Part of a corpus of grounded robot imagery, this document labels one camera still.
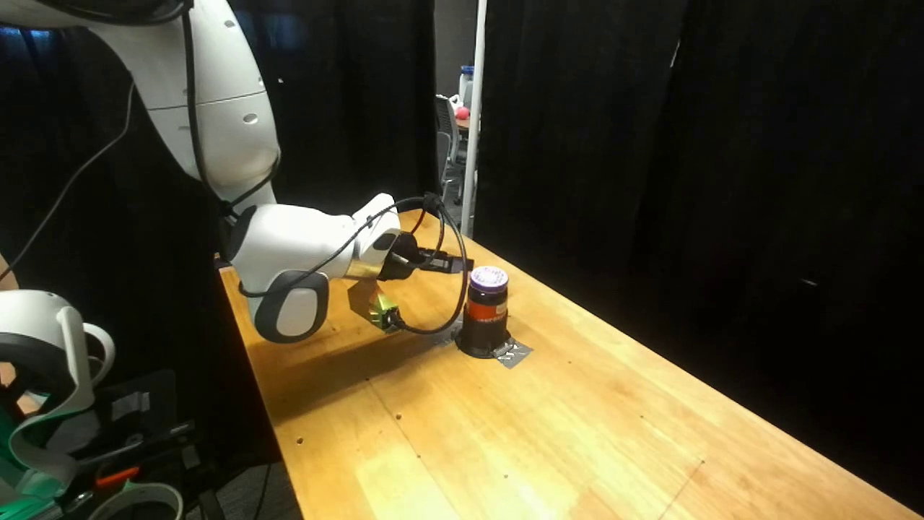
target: dark backdrop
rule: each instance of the dark backdrop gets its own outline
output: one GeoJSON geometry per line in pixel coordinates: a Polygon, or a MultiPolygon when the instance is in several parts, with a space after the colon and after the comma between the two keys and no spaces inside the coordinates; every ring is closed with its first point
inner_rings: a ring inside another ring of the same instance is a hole
{"type": "MultiPolygon", "coordinates": [[[[239,0],[283,143],[276,195],[354,209],[434,178],[428,0],[239,0]]],[[[129,78],[80,29],[0,26],[0,251],[15,256],[68,173],[123,120],[129,78]]],[[[218,459],[255,449],[263,407],[217,285],[217,207],[136,103],[129,134],[60,205],[18,264],[119,344],[109,380],[177,370],[184,419],[218,459]]]]}
{"type": "Polygon", "coordinates": [[[490,1],[477,231],[924,510],[920,42],[913,0],[490,1]]]}

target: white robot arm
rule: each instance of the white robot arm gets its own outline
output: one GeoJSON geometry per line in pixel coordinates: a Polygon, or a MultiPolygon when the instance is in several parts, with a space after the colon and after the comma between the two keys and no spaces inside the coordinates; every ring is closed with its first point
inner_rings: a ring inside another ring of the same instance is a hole
{"type": "Polygon", "coordinates": [[[276,205],[275,114],[252,46],[226,0],[2,0],[9,26],[84,26],[129,68],[178,166],[239,212],[230,263],[255,326],[285,344],[327,315],[327,280],[376,274],[397,235],[393,195],[351,215],[276,205]]]}

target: wooden table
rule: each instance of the wooden table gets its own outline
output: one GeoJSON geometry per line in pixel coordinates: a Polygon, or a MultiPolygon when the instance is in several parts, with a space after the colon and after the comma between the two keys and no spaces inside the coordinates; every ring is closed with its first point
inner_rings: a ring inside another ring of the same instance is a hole
{"type": "MultiPolygon", "coordinates": [[[[516,264],[516,365],[451,335],[386,335],[333,283],[327,326],[265,344],[221,269],[256,387],[307,517],[916,517],[831,459],[657,358],[516,264]]],[[[386,283],[436,326],[455,277],[386,283]]]]}

